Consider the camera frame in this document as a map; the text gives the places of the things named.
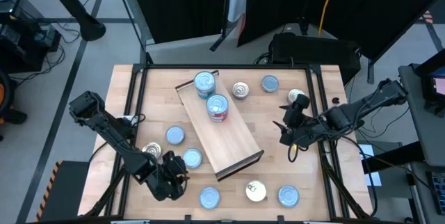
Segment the can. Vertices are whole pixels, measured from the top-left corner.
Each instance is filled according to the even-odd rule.
[[[283,186],[278,191],[278,200],[285,207],[294,207],[300,201],[300,194],[293,186]]]
[[[229,113],[229,101],[224,95],[212,95],[207,100],[207,113],[214,122],[222,122]]]
[[[197,168],[202,163],[202,154],[195,148],[187,149],[183,155],[187,168]]]
[[[249,95],[249,86],[244,82],[236,82],[232,93],[236,99],[245,99]]]
[[[210,72],[199,72],[195,75],[194,79],[197,94],[201,99],[208,99],[215,93],[216,82],[215,77]]]
[[[214,209],[218,206],[219,202],[220,194],[218,190],[211,186],[202,189],[200,194],[201,207],[204,207],[205,209]]]
[[[156,159],[159,159],[162,150],[161,146],[158,143],[148,143],[142,148],[142,152],[153,154],[156,157]]]
[[[253,180],[245,187],[245,194],[251,201],[259,202],[266,197],[266,187],[263,182]]]
[[[292,104],[292,102],[294,102],[297,99],[298,95],[305,95],[305,94],[300,89],[292,89],[287,95],[287,102]]]
[[[266,75],[261,80],[261,87],[264,91],[267,93],[273,93],[280,87],[280,83],[277,79],[277,77],[274,77],[273,75]]]
[[[165,132],[165,139],[172,145],[179,145],[184,141],[185,131],[180,126],[171,126]]]

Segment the wooden tabletop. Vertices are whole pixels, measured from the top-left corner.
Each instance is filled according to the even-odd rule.
[[[116,65],[114,68],[106,98],[106,110],[115,117],[121,116],[124,111],[131,69],[131,65]],[[311,145],[308,151],[299,153],[295,163],[290,163],[287,160],[287,146],[279,143],[280,130],[272,123],[272,120],[282,121],[284,111],[278,106],[287,103],[287,95],[291,89],[298,88],[306,95],[309,94],[305,71],[219,70],[220,78],[228,91],[237,81],[243,81],[249,85],[249,96],[243,101],[234,101],[258,146],[264,150],[264,155],[258,163],[221,182],[216,180],[200,140],[175,90],[175,86],[193,79],[199,71],[169,69],[148,71],[142,106],[142,113],[147,119],[139,126],[136,146],[142,148],[149,142],[155,141],[164,151],[173,150],[175,154],[181,156],[186,149],[194,147],[201,150],[203,163],[198,169],[189,170],[191,179],[188,181],[188,188],[185,194],[176,201],[167,199],[158,202],[146,185],[139,185],[131,179],[125,218],[181,220],[184,219],[184,215],[190,214],[192,219],[207,220],[273,221],[278,215],[283,215],[287,221],[329,220],[317,146]],[[339,68],[322,66],[322,71],[328,103],[331,103],[330,100],[333,97],[338,97],[341,103],[346,102]],[[261,89],[261,79],[267,74],[276,76],[280,81],[280,89],[275,93],[265,93]],[[316,77],[315,75],[312,77],[318,112],[321,112]],[[136,107],[139,83],[140,77],[136,82],[132,112]],[[304,114],[312,115],[311,108],[305,110]],[[165,131],[172,125],[179,125],[185,129],[186,140],[181,145],[173,146],[165,141]],[[98,136],[95,148],[103,142],[104,140]],[[346,188],[364,211],[371,213],[371,201],[357,148],[347,141],[339,141],[337,150]],[[114,157],[114,150],[106,146],[93,159],[79,214],[86,213],[109,185]],[[266,199],[261,202],[251,202],[245,195],[246,184],[254,179],[266,185]],[[300,192],[300,202],[294,208],[283,207],[277,199],[278,190],[287,184],[296,187]],[[206,186],[213,186],[220,193],[220,203],[212,210],[202,208],[199,203],[200,191]],[[338,192],[334,184],[332,184],[332,190],[336,199],[337,215],[340,216]],[[119,199],[120,188],[117,189],[113,213],[117,212]]]

